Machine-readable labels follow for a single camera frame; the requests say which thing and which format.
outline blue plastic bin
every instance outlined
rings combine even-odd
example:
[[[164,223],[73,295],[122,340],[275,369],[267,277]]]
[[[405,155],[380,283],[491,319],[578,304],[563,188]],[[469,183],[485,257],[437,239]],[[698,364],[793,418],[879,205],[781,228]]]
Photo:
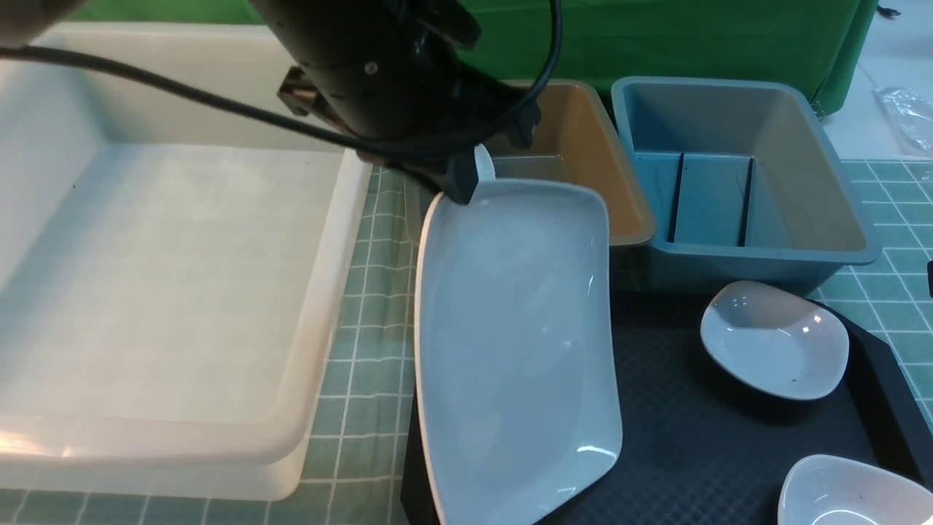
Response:
[[[619,135],[658,232],[648,282],[715,292],[735,280],[807,294],[881,255],[826,134],[792,88],[768,82],[623,78]]]

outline small white dish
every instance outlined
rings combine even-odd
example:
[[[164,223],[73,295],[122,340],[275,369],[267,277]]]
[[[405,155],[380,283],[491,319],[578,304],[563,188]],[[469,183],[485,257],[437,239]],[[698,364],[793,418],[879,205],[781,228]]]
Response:
[[[753,281],[722,289],[703,313],[700,337],[746,385],[795,401],[830,395],[845,374],[849,333],[825,308]]]
[[[616,463],[622,422],[598,194],[491,180],[428,208],[415,377],[444,525],[529,525]]]
[[[781,489],[778,525],[930,525],[933,494],[910,479],[836,456],[808,456]]]

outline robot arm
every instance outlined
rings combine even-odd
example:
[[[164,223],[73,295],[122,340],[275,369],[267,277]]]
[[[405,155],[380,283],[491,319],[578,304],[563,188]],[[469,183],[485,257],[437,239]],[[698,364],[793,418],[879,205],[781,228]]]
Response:
[[[480,27],[457,0],[250,0],[295,59],[279,97],[296,115],[314,114],[348,135],[407,150],[490,125],[525,95],[461,62]],[[0,2],[0,47],[28,44],[83,0]],[[531,146],[536,103],[501,131]],[[467,204],[477,184],[474,152],[418,160],[360,153]]]

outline ceramic plate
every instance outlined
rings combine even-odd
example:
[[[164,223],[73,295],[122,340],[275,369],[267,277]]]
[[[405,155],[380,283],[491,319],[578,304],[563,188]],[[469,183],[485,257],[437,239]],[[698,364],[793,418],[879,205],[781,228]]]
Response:
[[[480,184],[428,209],[415,289],[428,478],[446,525],[535,523],[615,464],[622,423],[595,192]]]

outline black plastic tray edge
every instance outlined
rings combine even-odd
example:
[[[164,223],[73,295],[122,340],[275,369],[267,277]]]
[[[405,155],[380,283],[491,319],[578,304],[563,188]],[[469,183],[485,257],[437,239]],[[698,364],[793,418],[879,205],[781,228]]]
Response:
[[[813,303],[835,314],[849,332],[845,381],[851,383],[849,391],[862,421],[872,421],[864,427],[878,462],[933,490],[933,434],[900,372],[894,352],[884,341],[832,308]],[[440,524],[427,479],[417,393],[411,398],[411,422],[399,493],[410,525]]]
[[[884,341],[832,308],[813,303],[835,314],[849,332],[845,381],[862,421],[866,422],[865,430],[878,462],[933,490],[933,433],[913,399],[894,352]]]

